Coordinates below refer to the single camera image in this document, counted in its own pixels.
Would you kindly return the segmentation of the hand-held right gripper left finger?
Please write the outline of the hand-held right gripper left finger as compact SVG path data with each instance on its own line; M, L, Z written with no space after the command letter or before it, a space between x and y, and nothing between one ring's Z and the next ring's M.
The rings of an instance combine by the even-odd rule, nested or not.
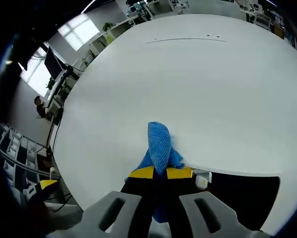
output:
M147 238L152 208L140 195L112 191L84 210L79 223L48 238Z

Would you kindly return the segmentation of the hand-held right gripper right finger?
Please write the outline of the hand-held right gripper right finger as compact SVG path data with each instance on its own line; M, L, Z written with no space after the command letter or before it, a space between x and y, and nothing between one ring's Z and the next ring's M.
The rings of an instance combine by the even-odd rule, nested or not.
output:
M167 219L173 238L269 238L242 225L237 213L207 191L199 191L192 175L168 168L165 182Z

